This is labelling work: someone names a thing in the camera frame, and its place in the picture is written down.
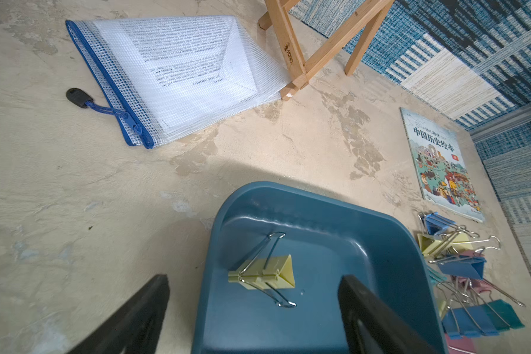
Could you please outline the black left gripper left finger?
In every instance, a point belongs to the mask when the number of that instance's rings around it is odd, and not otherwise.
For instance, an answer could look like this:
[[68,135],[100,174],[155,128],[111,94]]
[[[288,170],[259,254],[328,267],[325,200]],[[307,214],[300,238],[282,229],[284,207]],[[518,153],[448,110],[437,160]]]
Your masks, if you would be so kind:
[[70,353],[155,353],[170,298],[157,274]]

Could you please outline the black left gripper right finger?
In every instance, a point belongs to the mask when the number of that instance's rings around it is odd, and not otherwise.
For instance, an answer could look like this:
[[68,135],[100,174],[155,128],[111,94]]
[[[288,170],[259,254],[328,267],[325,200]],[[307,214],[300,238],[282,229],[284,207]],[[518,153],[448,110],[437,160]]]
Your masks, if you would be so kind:
[[436,353],[353,275],[341,278],[339,308],[350,353]]

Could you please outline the pink binder clip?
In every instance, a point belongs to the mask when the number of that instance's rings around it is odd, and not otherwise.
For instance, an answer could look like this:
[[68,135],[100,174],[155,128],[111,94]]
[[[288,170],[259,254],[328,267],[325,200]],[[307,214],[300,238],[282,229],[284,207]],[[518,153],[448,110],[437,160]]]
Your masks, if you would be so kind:
[[472,339],[466,337],[451,339],[448,335],[445,335],[445,341],[449,354],[476,354],[476,348]]

